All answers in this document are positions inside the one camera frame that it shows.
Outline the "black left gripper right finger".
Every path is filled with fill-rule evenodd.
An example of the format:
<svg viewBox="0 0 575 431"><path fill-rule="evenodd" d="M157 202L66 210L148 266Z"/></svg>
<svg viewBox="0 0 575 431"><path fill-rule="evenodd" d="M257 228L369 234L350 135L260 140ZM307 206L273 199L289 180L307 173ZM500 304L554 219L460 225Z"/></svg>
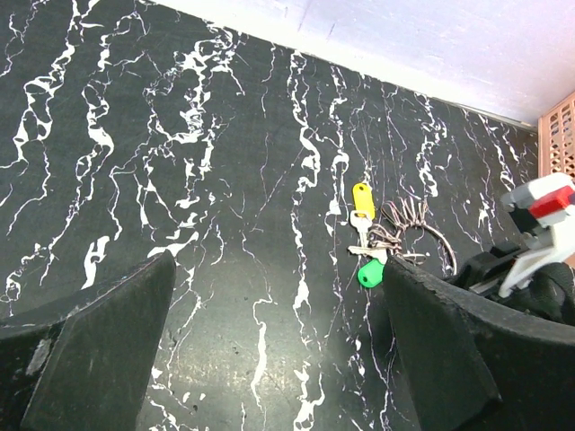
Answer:
<svg viewBox="0 0 575 431"><path fill-rule="evenodd" d="M402 259L383 290L424 430L572 430L574 329L452 286Z"/></svg>

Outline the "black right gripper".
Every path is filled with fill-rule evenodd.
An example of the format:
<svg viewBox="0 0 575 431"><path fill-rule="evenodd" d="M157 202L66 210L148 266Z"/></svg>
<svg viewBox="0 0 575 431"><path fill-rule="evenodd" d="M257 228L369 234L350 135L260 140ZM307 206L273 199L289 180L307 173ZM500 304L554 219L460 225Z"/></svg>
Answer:
<svg viewBox="0 0 575 431"><path fill-rule="evenodd" d="M500 284L525 251L514 242L500 242L468 259L447 282L548 321L573 321L574 280L570 267L563 262L543 266L527 280L525 288L514 288L507 298L499 296Z"/></svg>

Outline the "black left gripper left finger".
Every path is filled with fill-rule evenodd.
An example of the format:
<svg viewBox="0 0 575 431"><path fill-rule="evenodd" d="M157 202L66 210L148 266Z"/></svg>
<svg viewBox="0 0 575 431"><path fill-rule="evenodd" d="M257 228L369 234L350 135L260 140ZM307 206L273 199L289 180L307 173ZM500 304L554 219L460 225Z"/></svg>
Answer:
<svg viewBox="0 0 575 431"><path fill-rule="evenodd" d="M1 321L3 430L133 430L173 296L166 251Z"/></svg>

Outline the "key with green tag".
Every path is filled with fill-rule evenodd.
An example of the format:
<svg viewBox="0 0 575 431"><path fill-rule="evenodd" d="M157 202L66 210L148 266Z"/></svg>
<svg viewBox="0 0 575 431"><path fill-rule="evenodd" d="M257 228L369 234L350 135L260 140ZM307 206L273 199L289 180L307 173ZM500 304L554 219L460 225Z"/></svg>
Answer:
<svg viewBox="0 0 575 431"><path fill-rule="evenodd" d="M385 263L388 260L386 247L349 246L348 251L354 255L370 258L370 261L361 267L357 278L365 288L374 288L383 281Z"/></svg>

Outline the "large metal keyring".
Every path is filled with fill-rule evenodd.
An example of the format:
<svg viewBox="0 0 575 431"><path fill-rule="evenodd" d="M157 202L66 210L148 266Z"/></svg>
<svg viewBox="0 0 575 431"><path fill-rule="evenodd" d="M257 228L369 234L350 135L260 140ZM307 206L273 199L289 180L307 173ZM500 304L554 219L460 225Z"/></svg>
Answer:
<svg viewBox="0 0 575 431"><path fill-rule="evenodd" d="M430 234L443 249L447 268L455 275L458 270L456 253L446 236L431 226L426 215L429 212L427 199L399 198L395 203L388 200L380 208L383 221L373 223L367 231L367 244L373 248L386 249L392 256L408 260L420 266L426 260L421 253L403 250L404 237L410 230L419 230Z"/></svg>

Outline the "key with yellow tag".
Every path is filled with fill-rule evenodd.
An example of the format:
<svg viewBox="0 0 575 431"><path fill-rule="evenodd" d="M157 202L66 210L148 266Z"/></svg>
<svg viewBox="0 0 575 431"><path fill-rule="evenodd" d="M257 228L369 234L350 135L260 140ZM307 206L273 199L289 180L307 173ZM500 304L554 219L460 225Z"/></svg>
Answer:
<svg viewBox="0 0 575 431"><path fill-rule="evenodd" d="M366 248L367 234L376 218L372 189L366 183L357 183L352 188L352 197L354 210L350 213L349 222L358 232L360 246Z"/></svg>

